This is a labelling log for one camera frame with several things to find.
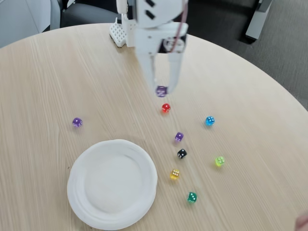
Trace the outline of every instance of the black chair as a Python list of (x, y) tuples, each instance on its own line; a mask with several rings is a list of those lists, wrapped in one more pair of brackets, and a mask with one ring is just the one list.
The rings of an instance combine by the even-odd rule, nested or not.
[(114, 23), (116, 0), (80, 0), (67, 7), (68, 0), (51, 0), (50, 30), (92, 23)]

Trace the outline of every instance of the white plate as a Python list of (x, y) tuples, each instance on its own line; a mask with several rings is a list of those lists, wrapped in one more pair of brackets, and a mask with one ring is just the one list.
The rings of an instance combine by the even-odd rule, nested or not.
[(156, 185), (155, 165), (141, 147), (125, 140), (103, 141), (75, 161), (67, 196), (83, 222), (97, 229), (119, 230), (148, 212)]

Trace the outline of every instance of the round table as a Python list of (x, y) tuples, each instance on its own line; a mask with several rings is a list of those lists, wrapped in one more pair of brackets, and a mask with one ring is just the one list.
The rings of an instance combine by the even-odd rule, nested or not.
[[(158, 98), (134, 49), (117, 48), (109, 26), (58, 29), (0, 50), (0, 230), (95, 230), (72, 211), (66, 184), (83, 151), (113, 139), (142, 147), (158, 174), (154, 204), (125, 230), (293, 230), (308, 209), (301, 104), (248, 61), (193, 36), (177, 88)], [(168, 82), (166, 55), (157, 56), (156, 75)], [(207, 116), (216, 120), (209, 128)], [(178, 131), (184, 138), (176, 145)], [(197, 193), (195, 204), (188, 192)]]

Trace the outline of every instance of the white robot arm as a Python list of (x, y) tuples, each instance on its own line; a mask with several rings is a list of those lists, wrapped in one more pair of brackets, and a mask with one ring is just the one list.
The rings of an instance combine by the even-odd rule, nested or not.
[[(175, 89), (180, 75), (188, 29), (185, 23), (188, 0), (116, 0), (116, 3), (122, 25), (116, 21), (110, 27), (111, 37), (118, 46), (126, 43), (128, 47), (136, 47), (136, 56), (151, 90), (158, 97), (165, 97)], [(173, 22), (177, 17), (180, 22)], [(168, 54), (168, 87), (156, 82), (154, 59), (158, 52)]]

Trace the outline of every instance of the lime green die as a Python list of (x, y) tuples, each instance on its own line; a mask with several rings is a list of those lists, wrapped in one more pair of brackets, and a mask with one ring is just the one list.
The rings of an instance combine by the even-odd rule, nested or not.
[(225, 159), (220, 156), (215, 159), (216, 166), (220, 167), (225, 163)]

